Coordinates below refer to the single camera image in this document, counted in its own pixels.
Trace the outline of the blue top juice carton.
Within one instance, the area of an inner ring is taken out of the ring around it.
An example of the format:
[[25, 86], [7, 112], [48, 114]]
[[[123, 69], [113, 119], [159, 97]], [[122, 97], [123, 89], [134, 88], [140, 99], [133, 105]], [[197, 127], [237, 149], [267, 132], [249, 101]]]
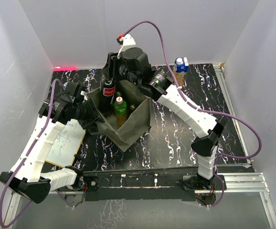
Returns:
[[179, 86], [184, 85], [185, 76], [188, 72], [188, 69], [189, 63], [187, 57], [179, 57], [175, 59], [173, 73]]

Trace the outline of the black front mounting rail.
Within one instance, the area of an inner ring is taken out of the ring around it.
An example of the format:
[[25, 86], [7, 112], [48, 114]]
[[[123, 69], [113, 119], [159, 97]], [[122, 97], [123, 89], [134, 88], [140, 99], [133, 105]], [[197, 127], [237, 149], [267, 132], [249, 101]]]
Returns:
[[88, 171], [85, 201], [178, 199], [213, 204], [215, 193], [226, 190], [224, 176], [210, 181], [199, 177], [196, 167]]

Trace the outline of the white board orange frame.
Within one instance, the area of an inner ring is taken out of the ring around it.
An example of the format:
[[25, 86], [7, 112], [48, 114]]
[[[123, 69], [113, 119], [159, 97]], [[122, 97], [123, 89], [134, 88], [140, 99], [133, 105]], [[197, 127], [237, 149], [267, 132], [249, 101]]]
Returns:
[[57, 136], [45, 162], [59, 167], [70, 166], [84, 136], [85, 130], [72, 119]]

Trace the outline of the grey canvas bag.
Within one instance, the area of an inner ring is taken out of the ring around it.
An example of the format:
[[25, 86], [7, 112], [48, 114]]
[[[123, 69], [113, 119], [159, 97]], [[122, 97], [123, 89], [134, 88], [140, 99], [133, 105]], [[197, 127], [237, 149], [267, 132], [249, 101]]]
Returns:
[[117, 83], [117, 91], [122, 93], [122, 98], [128, 106], [134, 104], [136, 109], [122, 126], [117, 124], [113, 109], [107, 114], [99, 113], [102, 120], [88, 127], [87, 132], [92, 135], [107, 136], [121, 151], [125, 152], [150, 128], [151, 99], [126, 80]]

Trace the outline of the cola bottle red cap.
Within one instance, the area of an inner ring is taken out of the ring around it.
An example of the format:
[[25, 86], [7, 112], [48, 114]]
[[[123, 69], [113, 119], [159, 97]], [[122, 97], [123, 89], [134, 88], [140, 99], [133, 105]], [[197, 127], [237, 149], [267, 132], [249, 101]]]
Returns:
[[116, 83], [114, 80], [105, 80], [102, 83], [102, 104], [110, 105], [115, 95]]

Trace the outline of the aluminium frame rail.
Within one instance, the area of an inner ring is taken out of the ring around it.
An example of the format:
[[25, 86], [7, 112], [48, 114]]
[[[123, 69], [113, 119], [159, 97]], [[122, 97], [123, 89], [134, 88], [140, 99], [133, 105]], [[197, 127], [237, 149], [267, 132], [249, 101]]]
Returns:
[[[214, 64], [213, 68], [215, 70], [218, 82], [221, 86], [229, 112], [230, 114], [235, 115], [235, 111], [225, 83], [223, 68], [218, 64]], [[223, 173], [223, 175], [225, 177], [227, 186], [225, 193], [258, 193], [260, 195], [263, 209], [269, 223], [269, 227], [271, 229], [276, 229], [276, 213], [272, 205], [270, 191], [263, 173], [241, 172], [229, 174]]]

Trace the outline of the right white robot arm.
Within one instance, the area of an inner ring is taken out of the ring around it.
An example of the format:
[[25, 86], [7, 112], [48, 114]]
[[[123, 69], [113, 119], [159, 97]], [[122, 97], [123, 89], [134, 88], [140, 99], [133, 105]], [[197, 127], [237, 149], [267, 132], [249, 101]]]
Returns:
[[141, 93], [170, 109], [193, 129], [196, 138], [191, 144], [198, 156], [198, 172], [191, 179], [193, 188], [211, 189], [215, 184], [216, 151], [225, 126], [225, 119], [201, 112], [174, 84], [171, 75], [155, 70], [141, 48], [133, 47], [121, 53], [110, 52], [102, 74], [116, 81], [127, 80]]

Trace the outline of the green tea bottle white cap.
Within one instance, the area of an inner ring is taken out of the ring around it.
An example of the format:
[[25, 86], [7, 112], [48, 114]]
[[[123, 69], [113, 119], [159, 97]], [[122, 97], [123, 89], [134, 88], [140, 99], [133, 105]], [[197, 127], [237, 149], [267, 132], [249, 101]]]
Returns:
[[114, 103], [114, 110], [116, 114], [117, 124], [122, 126], [127, 120], [127, 103], [121, 96], [116, 98]]

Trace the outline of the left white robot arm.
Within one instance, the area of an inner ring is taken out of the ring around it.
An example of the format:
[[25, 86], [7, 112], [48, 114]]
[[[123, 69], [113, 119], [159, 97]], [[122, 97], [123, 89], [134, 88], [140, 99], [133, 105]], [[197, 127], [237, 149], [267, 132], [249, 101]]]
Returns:
[[68, 82], [64, 91], [43, 102], [27, 146], [15, 165], [1, 173], [0, 182], [34, 203], [62, 187], [81, 189], [84, 179], [70, 165], [85, 130], [99, 119], [87, 88]]

